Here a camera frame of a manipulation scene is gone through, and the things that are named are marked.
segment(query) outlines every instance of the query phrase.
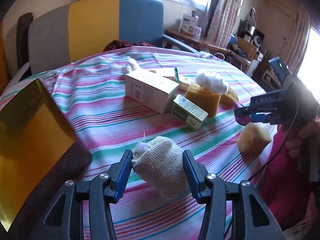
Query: yellow sponge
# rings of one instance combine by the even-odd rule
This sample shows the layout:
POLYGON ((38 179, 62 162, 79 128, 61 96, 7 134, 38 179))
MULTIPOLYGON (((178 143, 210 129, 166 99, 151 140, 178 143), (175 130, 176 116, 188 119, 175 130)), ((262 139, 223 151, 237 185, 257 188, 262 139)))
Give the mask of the yellow sponge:
POLYGON ((271 141, 267 129, 250 122, 241 131, 237 144, 241 155, 258 157, 271 141))
POLYGON ((206 111, 210 117, 215 117, 220 102, 220 94, 211 93, 197 84, 188 87, 184 97, 206 111))
POLYGON ((233 101, 239 102, 238 94, 231 87, 229 87, 228 92, 221 95, 220 103, 225 106, 233 107, 233 101))

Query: striped tablecloth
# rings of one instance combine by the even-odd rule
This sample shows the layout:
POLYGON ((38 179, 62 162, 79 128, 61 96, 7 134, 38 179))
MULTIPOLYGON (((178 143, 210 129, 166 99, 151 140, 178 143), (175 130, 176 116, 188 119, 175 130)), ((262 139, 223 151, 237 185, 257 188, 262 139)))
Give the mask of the striped tablecloth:
MULTIPOLYGON (((92 163, 79 178, 91 180, 112 163, 118 162, 126 149, 142 141, 165 136, 183 150, 189 149, 209 172, 222 179, 240 182, 257 170, 271 152, 270 143, 259 158, 241 157, 236 144, 242 126, 235 122, 231 109, 219 107, 214 119, 207 119, 193 131, 171 114, 160 115, 152 109, 125 97, 121 67, 127 56, 145 69, 177 67, 180 74, 193 77, 201 68, 216 71, 238 93, 242 104, 250 97, 264 93, 251 78, 231 64, 211 54, 191 54, 177 50, 131 47, 95 55, 63 68, 34 75, 8 90, 0 98, 0 109, 23 87, 39 78, 64 113, 78 136, 92 153, 92 163)), ((265 126, 271 136, 275 126, 265 126)), ((256 185, 260 180, 253 180, 256 185)), ((111 212, 119 240, 129 239, 197 239, 204 215, 189 195, 168 204, 156 189, 132 173, 124 197, 111 212)), ((231 203, 227 204, 227 223, 231 203)), ((90 238, 88 203, 84 204, 84 234, 90 238)))

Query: blue gripper pad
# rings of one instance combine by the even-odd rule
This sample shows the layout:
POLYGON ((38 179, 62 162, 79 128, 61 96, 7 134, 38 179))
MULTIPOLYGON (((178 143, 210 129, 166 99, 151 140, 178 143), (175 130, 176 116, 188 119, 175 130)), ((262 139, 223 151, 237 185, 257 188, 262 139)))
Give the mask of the blue gripper pad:
POLYGON ((121 160, 118 163, 113 163, 108 170, 111 181, 109 186, 104 189, 104 194, 110 203, 116 204, 123 197, 132 169, 131 160, 132 151, 126 150, 121 160))
POLYGON ((205 176, 208 174, 203 164, 197 163, 190 150, 182 153, 183 168, 186 174, 192 197, 199 203, 206 203, 211 191, 205 185, 205 176))

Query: hand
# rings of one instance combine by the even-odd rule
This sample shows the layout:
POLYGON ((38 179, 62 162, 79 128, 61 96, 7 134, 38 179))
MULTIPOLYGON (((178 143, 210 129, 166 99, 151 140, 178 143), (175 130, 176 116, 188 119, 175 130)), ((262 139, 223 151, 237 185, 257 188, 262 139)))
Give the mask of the hand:
MULTIPOLYGON (((285 125, 281 125, 280 130, 286 130, 285 127, 285 125)), ((294 159, 298 158, 300 156, 301 140, 309 138, 313 134, 317 134, 318 142, 320 143, 320 121, 312 121, 298 132, 293 129, 288 141, 284 144, 289 150, 289 156, 294 159)))

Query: dark red cloth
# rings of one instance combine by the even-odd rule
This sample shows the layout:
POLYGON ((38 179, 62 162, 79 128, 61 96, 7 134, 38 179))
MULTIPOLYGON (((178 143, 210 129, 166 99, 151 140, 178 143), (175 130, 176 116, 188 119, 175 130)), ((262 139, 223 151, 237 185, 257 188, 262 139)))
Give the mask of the dark red cloth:
POLYGON ((154 45, 147 43, 147 42, 142 42, 141 45, 138 43, 129 43, 127 41, 121 41, 121 40, 114 40, 110 42, 103 50, 103 52, 114 50, 114 49, 123 49, 131 46, 145 46, 145 47, 155 47, 154 45))
MULTIPOLYGON (((284 133, 280 131, 274 136, 271 155, 279 148, 283 139, 284 133)), ((304 219, 310 192, 310 183, 298 171, 297 160, 292 159, 288 149, 283 147, 267 166, 259 191, 282 230, 304 219)))

